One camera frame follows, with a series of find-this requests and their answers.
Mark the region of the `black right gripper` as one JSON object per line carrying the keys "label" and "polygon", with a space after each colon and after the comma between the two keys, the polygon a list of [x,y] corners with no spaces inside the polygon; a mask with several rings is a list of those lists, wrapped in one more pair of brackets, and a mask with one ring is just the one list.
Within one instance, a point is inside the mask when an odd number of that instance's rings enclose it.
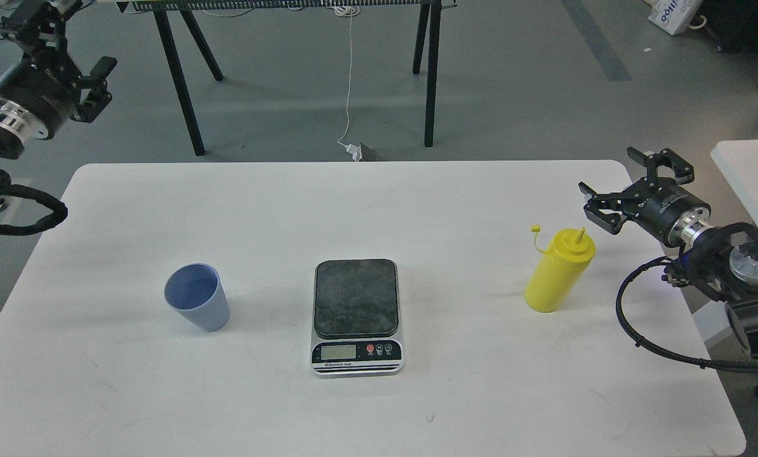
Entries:
{"label": "black right gripper", "polygon": [[[671,149],[645,154],[627,147],[627,156],[643,165],[646,176],[620,193],[600,194],[579,182],[585,216],[609,234],[634,221],[666,247],[692,246],[711,227],[712,214],[709,204],[681,186],[695,180],[695,168]],[[672,179],[658,177],[662,167],[672,170]]]}

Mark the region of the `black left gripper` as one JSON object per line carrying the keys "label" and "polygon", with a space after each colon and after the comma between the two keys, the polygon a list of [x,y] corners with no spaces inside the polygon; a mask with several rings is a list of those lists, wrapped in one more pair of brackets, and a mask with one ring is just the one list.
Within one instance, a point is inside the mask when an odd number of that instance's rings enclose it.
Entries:
{"label": "black left gripper", "polygon": [[68,53],[66,24],[80,9],[80,1],[22,1],[1,19],[2,37],[24,57],[0,76],[0,127],[16,138],[54,138],[69,117],[92,123],[112,101],[107,76],[117,59],[103,56],[84,76]]}

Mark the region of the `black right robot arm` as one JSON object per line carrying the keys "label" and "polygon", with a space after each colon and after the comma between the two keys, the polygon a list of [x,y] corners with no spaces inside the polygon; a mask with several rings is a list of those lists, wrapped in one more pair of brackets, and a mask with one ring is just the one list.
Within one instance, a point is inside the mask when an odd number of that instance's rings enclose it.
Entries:
{"label": "black right robot arm", "polygon": [[[678,255],[644,263],[622,281],[615,297],[621,328],[636,347],[669,361],[719,374],[758,376],[758,226],[748,222],[712,225],[710,205],[688,190],[695,180],[695,167],[675,151],[643,153],[629,147],[627,154],[645,169],[645,175],[615,193],[599,193],[580,183],[586,217],[610,234],[619,234],[631,221],[667,248],[677,249]],[[662,280],[670,286],[695,288],[721,304],[746,361],[681,355],[635,330],[625,316],[623,298],[629,284],[655,267],[663,267]]]}

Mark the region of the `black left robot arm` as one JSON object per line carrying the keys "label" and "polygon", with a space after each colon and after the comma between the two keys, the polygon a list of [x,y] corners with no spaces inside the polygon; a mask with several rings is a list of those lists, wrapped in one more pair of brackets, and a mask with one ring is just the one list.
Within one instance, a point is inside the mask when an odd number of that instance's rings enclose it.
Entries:
{"label": "black left robot arm", "polygon": [[[0,158],[15,160],[31,139],[54,138],[66,121],[92,123],[109,106],[107,76],[117,59],[103,56],[87,73],[68,52],[68,21],[84,8],[82,1],[22,1],[1,21],[1,35],[15,43],[21,60],[0,76]],[[42,190],[13,182],[0,169],[0,213],[14,199],[48,208],[31,225],[0,225],[0,236],[31,236],[62,223],[68,209]]]}

